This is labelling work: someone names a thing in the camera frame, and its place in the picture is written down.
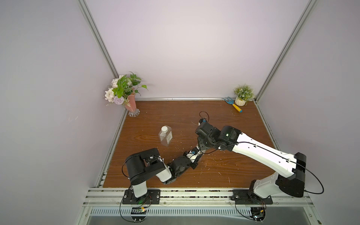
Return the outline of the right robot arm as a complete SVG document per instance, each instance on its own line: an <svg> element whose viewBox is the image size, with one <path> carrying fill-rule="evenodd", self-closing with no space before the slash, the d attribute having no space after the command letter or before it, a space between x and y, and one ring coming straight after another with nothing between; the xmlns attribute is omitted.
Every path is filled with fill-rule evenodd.
<svg viewBox="0 0 360 225"><path fill-rule="evenodd" d="M278 151L232 126L224 126L219 130L205 120L199 121L196 134L201 151L215 149L238 153L274 171L266 178L251 182L247 193L250 198L265 199L279 193L292 197L304 196L307 159L304 154Z"/></svg>

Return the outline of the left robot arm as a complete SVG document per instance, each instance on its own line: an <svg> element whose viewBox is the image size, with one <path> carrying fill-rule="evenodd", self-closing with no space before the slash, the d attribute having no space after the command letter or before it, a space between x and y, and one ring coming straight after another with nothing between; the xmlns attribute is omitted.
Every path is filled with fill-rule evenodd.
<svg viewBox="0 0 360 225"><path fill-rule="evenodd" d="M130 188L135 198L148 195L147 180L156 176L162 183L170 184L183 175L189 168L196 169L203 152L196 146L166 164L157 148L130 155L125 160Z"/></svg>

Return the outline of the white bottle cap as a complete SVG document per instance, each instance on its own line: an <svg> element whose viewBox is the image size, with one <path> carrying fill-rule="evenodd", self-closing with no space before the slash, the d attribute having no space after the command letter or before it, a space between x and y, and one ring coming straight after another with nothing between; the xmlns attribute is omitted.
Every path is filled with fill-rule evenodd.
<svg viewBox="0 0 360 225"><path fill-rule="evenodd" d="M169 131L168 126L163 126L163 127L161 128L161 131L162 131L163 133L168 132L168 131Z"/></svg>

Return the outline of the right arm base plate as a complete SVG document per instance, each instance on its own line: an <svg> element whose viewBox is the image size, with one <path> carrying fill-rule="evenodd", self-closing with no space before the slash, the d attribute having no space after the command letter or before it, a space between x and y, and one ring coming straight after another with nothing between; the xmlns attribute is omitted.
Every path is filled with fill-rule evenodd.
<svg viewBox="0 0 360 225"><path fill-rule="evenodd" d="M255 194L250 194L247 189L234 189L232 191L232 196L230 197L230 200L234 201L236 204L242 205L273 204L273 200L270 196L267 198L260 198Z"/></svg>

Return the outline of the square clear plastic bottle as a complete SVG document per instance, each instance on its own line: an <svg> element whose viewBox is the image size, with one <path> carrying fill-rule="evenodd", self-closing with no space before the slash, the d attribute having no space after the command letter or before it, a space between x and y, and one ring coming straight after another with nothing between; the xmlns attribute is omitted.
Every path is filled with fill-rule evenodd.
<svg viewBox="0 0 360 225"><path fill-rule="evenodd" d="M169 126L168 126L168 128L169 128L168 132L163 133L160 130L160 132L158 134L161 144L166 147L170 145L172 138L173 138L172 129Z"/></svg>

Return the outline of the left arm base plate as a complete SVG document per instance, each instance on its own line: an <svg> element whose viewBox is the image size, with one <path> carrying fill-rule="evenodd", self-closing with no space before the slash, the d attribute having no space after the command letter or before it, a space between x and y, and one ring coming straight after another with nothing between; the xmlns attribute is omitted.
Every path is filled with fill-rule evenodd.
<svg viewBox="0 0 360 225"><path fill-rule="evenodd" d="M135 197L133 189L128 189L124 193L122 204L125 205L142 205L142 204L159 204L160 202L160 189L149 189L142 197Z"/></svg>

